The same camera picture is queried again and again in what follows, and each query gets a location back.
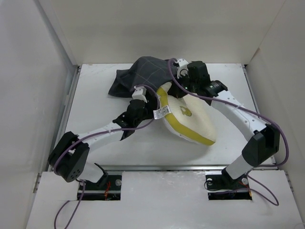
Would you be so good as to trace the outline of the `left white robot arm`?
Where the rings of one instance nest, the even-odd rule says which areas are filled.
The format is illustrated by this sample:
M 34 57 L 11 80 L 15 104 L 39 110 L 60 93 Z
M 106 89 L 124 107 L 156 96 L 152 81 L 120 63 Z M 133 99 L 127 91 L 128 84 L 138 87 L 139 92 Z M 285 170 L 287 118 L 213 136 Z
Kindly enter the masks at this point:
M 109 180 L 108 173 L 98 163 L 89 163 L 88 155 L 105 145 L 130 137 L 143 128 L 140 125 L 143 121 L 151 123 L 153 112 L 159 107 L 158 97 L 147 94 L 144 99 L 130 100 L 127 110 L 104 127 L 83 135 L 66 132 L 49 155 L 49 165 L 67 183 L 77 180 L 96 189 L 104 188 Z

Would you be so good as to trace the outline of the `cream pillow with yellow edge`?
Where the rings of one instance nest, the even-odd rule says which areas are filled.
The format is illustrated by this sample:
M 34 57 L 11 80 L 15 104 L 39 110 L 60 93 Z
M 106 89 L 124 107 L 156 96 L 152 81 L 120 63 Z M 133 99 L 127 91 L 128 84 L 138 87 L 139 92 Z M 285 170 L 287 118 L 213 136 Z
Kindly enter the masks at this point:
M 161 120 L 174 135 L 187 141 L 211 146 L 216 142 L 217 133 L 204 101 L 191 95 L 175 98 L 168 94 L 172 83 L 163 84 L 158 90 L 160 106 L 168 105 L 171 113 Z

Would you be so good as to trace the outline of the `dark grey checked pillowcase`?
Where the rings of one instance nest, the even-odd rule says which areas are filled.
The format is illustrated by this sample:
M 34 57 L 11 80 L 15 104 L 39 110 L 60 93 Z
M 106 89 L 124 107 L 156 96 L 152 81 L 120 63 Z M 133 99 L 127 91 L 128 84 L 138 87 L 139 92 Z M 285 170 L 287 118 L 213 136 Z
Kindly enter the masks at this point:
M 154 91 L 172 80 L 168 70 L 168 60 L 152 56 L 140 57 L 129 69 L 117 70 L 108 95 L 131 98 L 134 87 L 147 85 Z

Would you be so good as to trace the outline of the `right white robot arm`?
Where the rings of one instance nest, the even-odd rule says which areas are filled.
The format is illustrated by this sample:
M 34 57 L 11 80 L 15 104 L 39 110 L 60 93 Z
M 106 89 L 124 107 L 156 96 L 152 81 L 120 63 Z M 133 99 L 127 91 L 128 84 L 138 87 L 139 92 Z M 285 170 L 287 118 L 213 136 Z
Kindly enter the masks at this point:
M 222 170 L 221 183 L 224 187 L 233 187 L 241 176 L 278 152 L 278 127 L 258 113 L 246 109 L 221 81 L 211 80 L 204 62 L 172 58 L 167 64 L 179 97 L 188 94 L 204 100 L 234 124 L 247 141 L 241 155 Z

